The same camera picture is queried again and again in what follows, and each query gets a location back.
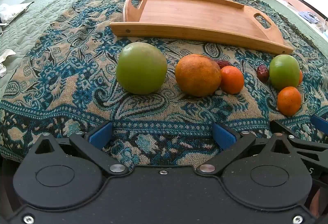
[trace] orange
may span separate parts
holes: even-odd
[[[302,81],[303,81],[303,74],[302,71],[300,70],[300,78],[298,80],[298,85],[300,85]]]
[[[293,86],[285,87],[278,94],[277,107],[281,114],[293,116],[301,107],[302,96]]]
[[[175,79],[180,89],[194,96],[213,94],[221,83],[221,69],[211,58],[190,54],[179,60]]]
[[[243,73],[234,66],[225,66],[221,70],[221,89],[228,94],[239,93],[244,87]]]

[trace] wooden furniture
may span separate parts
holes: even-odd
[[[290,54],[274,22],[263,12],[230,0],[126,0],[123,22],[112,22],[117,36],[154,36],[199,40],[274,54]],[[271,27],[264,28],[255,17]]]

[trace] tray handle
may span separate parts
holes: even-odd
[[[124,22],[138,22],[145,8],[147,0],[139,0],[138,7],[134,7],[132,0],[126,0],[123,8]]]
[[[281,35],[279,28],[270,19],[269,16],[250,6],[245,6],[244,10],[252,19],[252,21],[255,23],[255,25],[257,25],[257,27],[260,28],[260,30],[266,35],[268,40],[276,43],[284,44],[284,39]],[[271,25],[271,27],[264,28],[263,25],[256,19],[256,17],[258,16],[261,16],[263,19],[265,19]]]

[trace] paisley fabric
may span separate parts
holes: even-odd
[[[220,152],[211,137],[215,121],[237,132],[270,137],[269,122],[281,119],[302,139],[322,142],[325,137],[314,129],[310,117],[314,113],[327,116],[327,59],[268,4],[233,1],[266,13],[286,43],[294,46],[293,56],[304,80],[298,88],[302,107],[292,118],[279,113],[276,90],[256,76],[258,65],[270,64],[271,54],[208,42],[117,38],[109,24],[122,20],[125,0],[77,0],[37,40],[8,84],[0,102],[1,155],[21,161],[42,132],[68,137],[76,131],[90,131],[105,120],[112,121],[114,138],[103,151],[130,168],[205,162]],[[115,79],[121,49],[135,41],[154,45],[168,61],[165,83],[150,95],[129,94]],[[243,72],[245,87],[237,95],[220,89],[204,98],[183,94],[174,68],[190,53],[229,60]]]

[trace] clothing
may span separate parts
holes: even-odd
[[[299,12],[298,14],[306,19],[309,23],[317,24],[320,22],[317,16],[313,15],[311,12]]]

